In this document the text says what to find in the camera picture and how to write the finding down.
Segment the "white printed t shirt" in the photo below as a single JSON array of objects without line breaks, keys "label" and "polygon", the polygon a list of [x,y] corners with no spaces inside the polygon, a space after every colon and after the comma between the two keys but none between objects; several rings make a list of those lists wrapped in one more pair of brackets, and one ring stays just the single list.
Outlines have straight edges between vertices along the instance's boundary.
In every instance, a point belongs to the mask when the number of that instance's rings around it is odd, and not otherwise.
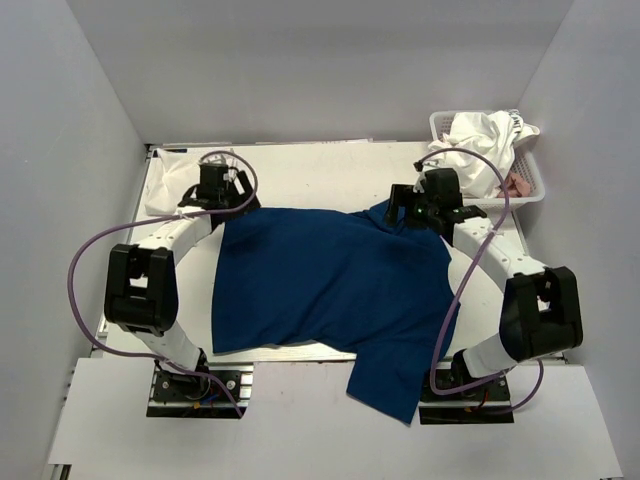
[{"label": "white printed t shirt", "polygon": [[450,130],[435,135],[428,145],[429,153],[445,151],[429,162],[454,169],[465,197],[498,198],[499,188],[506,188],[507,175],[517,173],[513,170],[516,149],[539,134],[540,129],[526,123],[517,110],[459,112]]}]

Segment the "pink t shirt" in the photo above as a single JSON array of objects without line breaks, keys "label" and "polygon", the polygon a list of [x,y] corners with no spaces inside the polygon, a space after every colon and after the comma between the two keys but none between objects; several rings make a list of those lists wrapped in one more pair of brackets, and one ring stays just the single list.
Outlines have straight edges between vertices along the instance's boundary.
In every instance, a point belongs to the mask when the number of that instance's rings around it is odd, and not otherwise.
[{"label": "pink t shirt", "polygon": [[510,172],[505,179],[506,188],[499,188],[498,198],[524,198],[531,194],[531,185],[521,175]]}]

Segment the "blue t shirt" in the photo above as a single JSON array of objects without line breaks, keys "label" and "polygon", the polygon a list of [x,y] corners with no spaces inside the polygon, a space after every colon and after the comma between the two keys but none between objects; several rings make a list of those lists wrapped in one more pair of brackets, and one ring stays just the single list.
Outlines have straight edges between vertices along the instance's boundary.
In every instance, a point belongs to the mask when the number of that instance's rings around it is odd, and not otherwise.
[{"label": "blue t shirt", "polygon": [[348,395],[410,423],[433,354],[451,341],[451,257],[434,232],[389,227],[383,214],[261,208],[227,223],[214,352],[313,341],[352,353]]}]

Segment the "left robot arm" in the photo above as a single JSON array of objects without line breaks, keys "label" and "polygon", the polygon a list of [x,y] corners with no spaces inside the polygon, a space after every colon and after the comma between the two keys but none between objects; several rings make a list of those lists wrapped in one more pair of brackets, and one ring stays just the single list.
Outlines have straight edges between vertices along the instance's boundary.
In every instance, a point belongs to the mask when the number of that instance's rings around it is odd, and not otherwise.
[{"label": "left robot arm", "polygon": [[169,220],[134,244],[110,252],[105,319],[140,340],[157,361],[179,372],[177,387],[199,399],[211,387],[206,354],[178,322],[176,268],[197,244],[225,222],[260,207],[248,173],[226,163],[202,164]]}]

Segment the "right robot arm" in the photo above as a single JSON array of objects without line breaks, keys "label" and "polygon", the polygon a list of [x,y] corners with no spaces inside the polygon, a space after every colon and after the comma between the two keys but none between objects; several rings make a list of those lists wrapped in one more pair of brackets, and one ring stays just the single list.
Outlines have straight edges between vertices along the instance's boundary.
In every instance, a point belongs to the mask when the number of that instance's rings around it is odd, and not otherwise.
[{"label": "right robot arm", "polygon": [[427,172],[417,186],[394,184],[385,212],[393,226],[430,229],[471,258],[503,294],[498,331],[458,351],[451,361],[452,387],[430,385],[439,396],[472,399],[489,381],[518,364],[574,349],[584,339],[575,274],[528,256],[503,238],[498,224],[476,205],[463,203],[458,176],[450,168]]}]

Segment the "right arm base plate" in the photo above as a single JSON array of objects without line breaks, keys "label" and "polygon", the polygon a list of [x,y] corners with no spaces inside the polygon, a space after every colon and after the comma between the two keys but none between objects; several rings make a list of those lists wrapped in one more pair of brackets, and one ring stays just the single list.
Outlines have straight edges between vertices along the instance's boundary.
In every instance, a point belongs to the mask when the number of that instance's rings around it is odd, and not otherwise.
[{"label": "right arm base plate", "polygon": [[445,396],[436,395],[426,374],[418,403],[421,425],[512,424],[511,396],[505,376],[478,388]]}]

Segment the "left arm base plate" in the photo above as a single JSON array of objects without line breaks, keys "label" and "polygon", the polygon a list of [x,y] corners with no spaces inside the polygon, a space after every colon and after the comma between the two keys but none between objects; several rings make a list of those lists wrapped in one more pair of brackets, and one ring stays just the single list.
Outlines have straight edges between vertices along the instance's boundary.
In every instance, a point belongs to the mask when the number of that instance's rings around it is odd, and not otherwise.
[{"label": "left arm base plate", "polygon": [[[253,384],[253,367],[223,366],[210,371],[230,392],[242,413],[248,407]],[[186,375],[156,366],[146,408],[149,418],[232,419],[239,415],[223,389],[208,379]]]}]

